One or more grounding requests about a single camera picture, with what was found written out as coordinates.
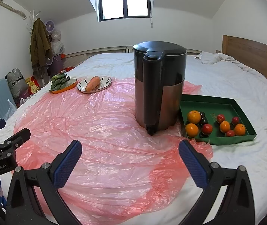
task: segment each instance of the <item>olive green jacket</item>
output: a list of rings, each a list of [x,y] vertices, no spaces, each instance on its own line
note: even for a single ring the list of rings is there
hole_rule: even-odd
[[[46,57],[53,57],[48,32],[40,19],[37,19],[33,25],[30,55],[33,68],[46,66]]]

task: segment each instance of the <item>wooden headboard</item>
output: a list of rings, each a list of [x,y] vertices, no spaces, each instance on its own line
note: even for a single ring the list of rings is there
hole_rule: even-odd
[[[253,40],[224,35],[222,53],[257,70],[267,78],[267,45]]]

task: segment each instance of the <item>pink plastic sheet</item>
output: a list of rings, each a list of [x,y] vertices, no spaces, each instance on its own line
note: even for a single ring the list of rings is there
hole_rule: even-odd
[[[183,92],[195,94],[200,88],[185,82]],[[108,89],[90,95],[76,88],[46,93],[14,128],[31,131],[30,140],[17,149],[25,169],[52,162],[74,139],[82,143],[81,158],[59,193],[83,224],[115,225],[163,209],[189,176],[178,154],[184,139],[179,123],[149,136],[135,120],[134,95],[133,78],[114,79]],[[192,144],[208,159],[213,156],[210,145]]]

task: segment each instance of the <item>leafy green vegetable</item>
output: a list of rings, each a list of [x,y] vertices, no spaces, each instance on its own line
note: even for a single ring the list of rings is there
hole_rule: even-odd
[[[66,87],[67,82],[70,80],[65,73],[58,73],[51,78],[52,84],[50,91],[62,90]]]

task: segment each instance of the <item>red apple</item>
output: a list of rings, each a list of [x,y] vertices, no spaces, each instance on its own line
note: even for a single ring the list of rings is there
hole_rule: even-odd
[[[233,130],[229,130],[226,132],[226,137],[233,137],[235,136],[235,132]]]
[[[213,126],[210,124],[205,124],[202,126],[201,131],[204,135],[210,135],[213,132]]]
[[[223,121],[226,120],[226,117],[225,117],[223,114],[219,114],[219,115],[216,117],[216,119],[217,119],[217,122],[218,122],[218,123],[222,123]]]
[[[236,126],[240,122],[240,119],[238,117],[233,117],[232,124]]]

